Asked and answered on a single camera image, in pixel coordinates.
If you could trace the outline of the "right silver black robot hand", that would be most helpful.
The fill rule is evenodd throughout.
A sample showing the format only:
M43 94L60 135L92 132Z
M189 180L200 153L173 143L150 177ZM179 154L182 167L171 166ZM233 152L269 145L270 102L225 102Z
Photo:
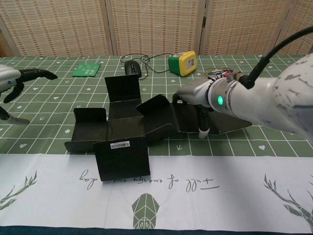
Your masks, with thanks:
M208 78L194 80L181 86L172 96L172 103L174 104L181 100L183 103L195 106L200 139L204 139L210 131L208 114L212 111L212 108L208 101L208 90L213 82L212 79Z

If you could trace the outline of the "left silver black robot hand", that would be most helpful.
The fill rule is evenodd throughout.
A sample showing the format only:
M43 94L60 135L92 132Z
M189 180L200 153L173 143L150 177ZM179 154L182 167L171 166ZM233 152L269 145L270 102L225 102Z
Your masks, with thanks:
M48 70L37 68L17 70L13 67L1 64L0 93L13 88L13 91L4 98L3 103L9 103L17 98L24 89L24 82L35 80L39 77L45 77L49 80L58 78L57 75ZM30 123L27 119L12 116L2 107L0 108L0 119L11 125L28 125Z

